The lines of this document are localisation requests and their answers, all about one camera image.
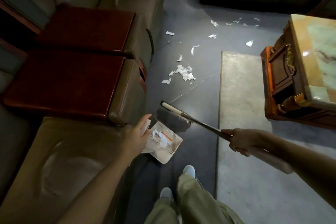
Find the person's right hand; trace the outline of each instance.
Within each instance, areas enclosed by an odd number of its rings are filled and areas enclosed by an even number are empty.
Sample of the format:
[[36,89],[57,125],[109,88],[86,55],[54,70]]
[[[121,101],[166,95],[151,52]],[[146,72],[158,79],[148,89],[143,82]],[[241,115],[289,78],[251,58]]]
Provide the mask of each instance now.
[[267,137],[270,134],[267,131],[258,129],[222,129],[221,132],[232,135],[230,141],[230,148],[233,151],[237,151],[240,154],[249,157],[248,148],[251,146],[260,146],[262,138]]

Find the hand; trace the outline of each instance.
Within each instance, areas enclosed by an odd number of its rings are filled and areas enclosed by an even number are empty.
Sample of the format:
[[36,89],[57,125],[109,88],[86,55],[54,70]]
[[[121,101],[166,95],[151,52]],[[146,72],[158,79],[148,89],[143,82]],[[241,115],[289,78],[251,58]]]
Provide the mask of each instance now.
[[232,135],[230,148],[240,154],[249,157],[248,148],[251,146],[260,146],[262,138],[269,136],[269,132],[258,129],[222,129],[221,132]]
[[140,132],[141,128],[145,125],[146,120],[150,116],[151,114],[146,114],[140,119],[134,128],[132,128],[132,126],[126,128],[125,137],[120,149],[122,157],[132,161],[145,148],[150,130],[146,130],[143,136],[140,135]]

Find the marble tabletop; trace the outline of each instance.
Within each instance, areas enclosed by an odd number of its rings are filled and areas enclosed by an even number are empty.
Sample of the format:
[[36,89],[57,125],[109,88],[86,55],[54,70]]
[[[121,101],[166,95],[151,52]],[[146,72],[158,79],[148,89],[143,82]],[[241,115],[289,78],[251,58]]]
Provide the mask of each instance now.
[[336,105],[336,20],[291,15],[299,49],[307,99],[317,105]]

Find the carved wooden table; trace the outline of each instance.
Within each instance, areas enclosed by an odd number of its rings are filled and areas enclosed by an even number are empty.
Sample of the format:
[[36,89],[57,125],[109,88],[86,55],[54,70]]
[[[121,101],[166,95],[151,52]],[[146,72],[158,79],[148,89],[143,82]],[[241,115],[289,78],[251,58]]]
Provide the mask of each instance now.
[[292,14],[261,57],[267,118],[336,129],[336,20]]

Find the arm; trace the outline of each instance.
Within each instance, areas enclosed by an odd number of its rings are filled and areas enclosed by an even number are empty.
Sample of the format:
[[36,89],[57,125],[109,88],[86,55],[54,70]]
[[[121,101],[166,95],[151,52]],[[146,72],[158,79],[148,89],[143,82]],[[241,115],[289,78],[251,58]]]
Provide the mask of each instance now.
[[336,209],[336,160],[257,129],[223,129],[233,135],[230,148],[249,156],[244,149],[263,148],[284,159],[315,192]]
[[135,128],[126,130],[120,154],[116,161],[108,164],[82,190],[57,222],[58,224],[94,224],[103,222],[121,176],[132,160],[146,146],[149,130],[142,137],[140,136],[140,131],[150,116],[150,114],[143,116]]

